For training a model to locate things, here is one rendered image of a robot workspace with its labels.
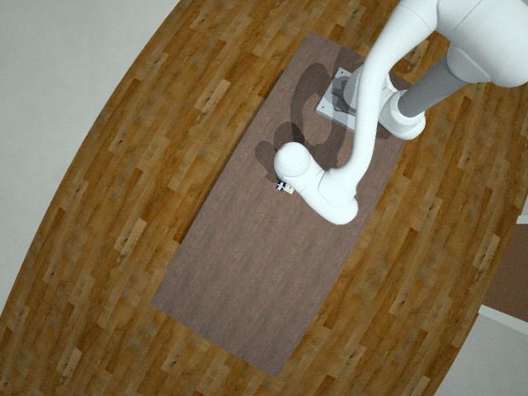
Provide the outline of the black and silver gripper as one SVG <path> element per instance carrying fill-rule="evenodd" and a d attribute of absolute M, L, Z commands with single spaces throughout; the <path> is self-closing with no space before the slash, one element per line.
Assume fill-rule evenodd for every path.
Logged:
<path fill-rule="evenodd" d="M 283 189 L 285 189 L 286 184 L 287 183 L 285 183 L 283 181 L 279 181 L 278 182 L 278 186 L 276 187 L 276 189 L 279 190 L 279 191 L 283 191 Z"/>

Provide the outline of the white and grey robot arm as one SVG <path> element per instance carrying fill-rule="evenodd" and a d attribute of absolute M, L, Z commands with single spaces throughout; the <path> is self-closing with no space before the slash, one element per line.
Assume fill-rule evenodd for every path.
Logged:
<path fill-rule="evenodd" d="M 389 70 L 433 31 L 450 41 L 447 54 L 398 91 Z M 356 185 L 370 165 L 378 122 L 400 139 L 414 139 L 424 130 L 425 110 L 468 83 L 490 82 L 528 82 L 528 6 L 522 0 L 400 0 L 363 65 L 331 92 L 338 97 L 334 110 L 356 117 L 348 162 L 324 171 L 305 146 L 289 142 L 274 158 L 276 175 L 326 220 L 346 224 L 357 215 Z"/>

